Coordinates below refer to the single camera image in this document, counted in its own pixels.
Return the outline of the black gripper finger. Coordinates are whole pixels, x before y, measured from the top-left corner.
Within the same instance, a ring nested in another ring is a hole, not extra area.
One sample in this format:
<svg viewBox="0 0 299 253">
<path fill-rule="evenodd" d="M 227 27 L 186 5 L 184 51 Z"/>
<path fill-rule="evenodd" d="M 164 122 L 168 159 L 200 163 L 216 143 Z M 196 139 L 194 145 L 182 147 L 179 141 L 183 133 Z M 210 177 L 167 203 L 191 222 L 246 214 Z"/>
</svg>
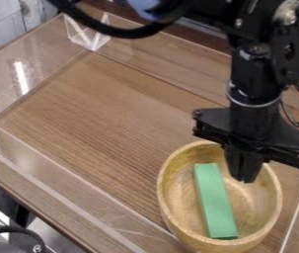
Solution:
<svg viewBox="0 0 299 253">
<path fill-rule="evenodd" d="M 242 181 L 246 177 L 243 152 L 234 146 L 227 145 L 224 148 L 224 156 L 231 176 L 238 181 Z"/>
<path fill-rule="evenodd" d="M 246 182 L 252 183 L 263 164 L 263 156 L 259 153 L 251 153 L 246 158 Z"/>
</svg>

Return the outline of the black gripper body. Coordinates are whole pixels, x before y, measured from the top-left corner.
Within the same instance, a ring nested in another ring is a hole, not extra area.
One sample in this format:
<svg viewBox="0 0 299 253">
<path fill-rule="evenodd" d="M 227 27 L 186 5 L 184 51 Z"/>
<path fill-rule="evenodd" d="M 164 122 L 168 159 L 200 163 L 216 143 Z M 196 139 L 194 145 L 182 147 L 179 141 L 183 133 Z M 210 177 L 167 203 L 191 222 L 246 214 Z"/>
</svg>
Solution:
<svg viewBox="0 0 299 253">
<path fill-rule="evenodd" d="M 239 115 L 234 119 L 230 108 L 196 109 L 194 135 L 238 148 L 246 158 L 251 153 L 263 156 L 263 162 L 276 161 L 299 169 L 299 129 L 276 115 L 271 124 L 268 118 Z"/>
</svg>

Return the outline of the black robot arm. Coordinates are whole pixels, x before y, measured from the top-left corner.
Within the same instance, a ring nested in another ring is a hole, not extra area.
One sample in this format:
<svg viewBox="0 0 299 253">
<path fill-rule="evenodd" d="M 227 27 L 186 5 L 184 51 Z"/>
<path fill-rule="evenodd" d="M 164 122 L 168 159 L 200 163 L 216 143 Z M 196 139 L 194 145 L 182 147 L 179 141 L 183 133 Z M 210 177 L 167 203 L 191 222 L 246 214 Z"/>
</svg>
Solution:
<svg viewBox="0 0 299 253">
<path fill-rule="evenodd" d="M 299 0 L 128 0 L 143 18 L 187 17 L 218 28 L 231 47 L 227 108 L 196 109 L 194 135 L 219 143 L 231 176 L 251 183 L 276 161 L 299 169 L 299 121 L 282 94 L 299 91 Z"/>
</svg>

